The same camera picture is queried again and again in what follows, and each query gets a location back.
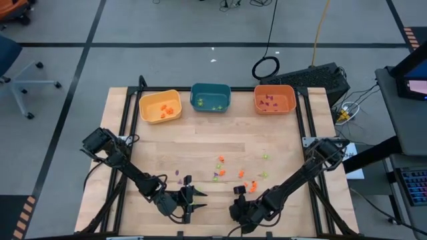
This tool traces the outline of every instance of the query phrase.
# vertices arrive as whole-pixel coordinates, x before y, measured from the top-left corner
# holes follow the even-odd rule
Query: keyboard
[[[264,85],[286,84],[292,87],[324,87],[326,90],[340,86],[342,75],[335,73],[330,64],[304,69],[293,73],[277,75],[262,80]]]
[[[412,206],[427,205],[427,168],[399,169],[398,176]]]

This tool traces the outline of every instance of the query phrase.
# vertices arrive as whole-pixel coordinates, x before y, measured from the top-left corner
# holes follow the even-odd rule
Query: teal bowl
[[[196,83],[191,87],[190,103],[195,111],[225,113],[230,106],[232,89],[225,84]]]

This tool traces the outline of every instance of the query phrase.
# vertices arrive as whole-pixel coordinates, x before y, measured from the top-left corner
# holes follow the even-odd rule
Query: wooden tabletop
[[[126,91],[126,88],[111,88],[105,104],[101,127],[115,134],[119,131]],[[183,231],[186,236],[225,236],[238,226],[228,211],[236,198],[233,187],[257,181],[256,192],[246,195],[247,199],[255,199],[267,188],[285,181],[304,162],[295,111],[286,115],[258,115],[252,92],[233,92],[232,103],[226,113],[197,113],[188,101],[189,92],[180,92],[180,95],[183,107],[180,119],[157,125],[148,125],[138,119],[136,133],[141,139],[134,145],[131,162],[151,175],[167,174],[168,190],[178,190],[181,187],[178,181],[192,175],[192,185],[208,194],[208,197],[195,197],[195,202],[207,203],[207,206],[195,210],[191,224],[177,225],[160,214],[157,207],[148,203],[136,186],[128,181],[120,235],[175,236],[177,231]],[[334,136],[325,90],[309,89],[309,98],[318,137]],[[304,100],[301,98],[300,102],[306,133],[310,135]],[[126,134],[129,134],[130,117],[131,114]],[[268,160],[262,159],[264,153],[269,155]],[[226,170],[226,174],[218,182],[213,182],[220,155],[225,158],[222,169]],[[179,170],[178,176],[175,175],[176,170]],[[238,176],[240,170],[245,171],[243,179]],[[267,178],[261,176],[263,171],[268,174]],[[83,229],[104,203],[110,172],[111,169],[103,165],[89,178],[76,231]],[[326,183],[331,204],[349,227],[357,232],[356,216],[342,165],[326,173]],[[320,202],[319,208],[323,230],[327,233]],[[110,214],[109,229],[112,229],[115,206]],[[181,209],[175,214],[181,215]],[[282,218],[275,227],[258,227],[246,236],[263,237],[266,231],[271,231],[275,237],[316,236],[306,184],[288,198]]]

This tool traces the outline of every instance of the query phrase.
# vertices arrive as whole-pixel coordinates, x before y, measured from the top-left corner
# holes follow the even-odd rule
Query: computer monitor
[[[390,74],[400,97],[427,101],[427,44],[409,54]]]

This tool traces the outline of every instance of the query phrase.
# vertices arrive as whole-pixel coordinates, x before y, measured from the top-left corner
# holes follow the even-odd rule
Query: yellow bowl
[[[164,105],[166,109],[170,107],[173,109],[171,115],[167,114],[165,109],[161,109]],[[182,112],[181,98],[176,90],[146,95],[139,100],[139,111],[142,120],[151,124],[178,119]]]

